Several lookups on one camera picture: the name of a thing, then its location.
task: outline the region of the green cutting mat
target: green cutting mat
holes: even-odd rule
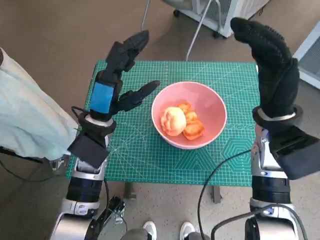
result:
[[[93,73],[104,69],[97,62]],[[122,93],[160,80],[161,85],[143,104],[129,112],[120,112],[111,138],[106,179],[108,181],[202,185],[223,159],[248,150],[255,137],[251,111],[259,104],[258,78],[253,63],[137,61],[122,76]],[[214,89],[227,109],[227,125],[211,144],[197,150],[182,150],[166,143],[151,119],[154,98],[164,87],[179,81],[195,81]],[[88,109],[94,81],[91,81],[85,108]],[[70,177],[72,157],[67,176]],[[250,186],[250,154],[239,156],[215,174],[210,182],[220,186]]]

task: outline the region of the bowl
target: bowl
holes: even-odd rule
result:
[[[167,107],[175,107],[188,102],[202,121],[204,134],[194,140],[188,140],[181,133],[179,136],[167,135],[161,126],[160,118]],[[151,116],[155,129],[170,145],[179,149],[202,148],[215,140],[227,123],[226,105],[222,98],[210,87],[193,81],[181,81],[161,90],[155,97]]]

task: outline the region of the robotic arm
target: robotic arm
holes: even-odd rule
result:
[[[282,204],[294,210],[290,180],[320,170],[320,140],[300,130],[303,111],[294,105],[298,61],[284,38],[272,28],[241,18],[231,20],[234,36],[248,44],[258,65],[260,105],[253,109],[256,139],[251,151],[250,210]],[[246,240],[298,240],[293,214],[272,207],[245,223]]]
[[[148,41],[149,32],[142,31],[123,43],[115,42],[105,60],[106,69],[96,75],[90,111],[72,107],[81,132],[68,150],[77,159],[51,240],[96,240],[112,210],[121,211],[125,207],[119,198],[113,198],[98,215],[109,154],[107,147],[117,126],[112,116],[138,107],[160,84],[157,80],[152,81],[138,91],[130,90],[119,97],[123,85],[122,72],[128,72],[135,65],[136,56]]]

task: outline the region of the pants leg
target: pants leg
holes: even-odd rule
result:
[[[127,231],[121,240],[152,240],[152,236],[144,228],[137,228]]]
[[[205,240],[210,240],[210,237],[204,235]],[[184,240],[202,240],[200,232],[191,232]]]

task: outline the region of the person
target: person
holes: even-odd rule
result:
[[[210,237],[205,235],[205,239],[210,240]],[[127,231],[121,240],[157,240],[156,225],[153,221],[147,221],[142,228]],[[179,240],[202,240],[202,237],[192,223],[186,221],[181,226]]]

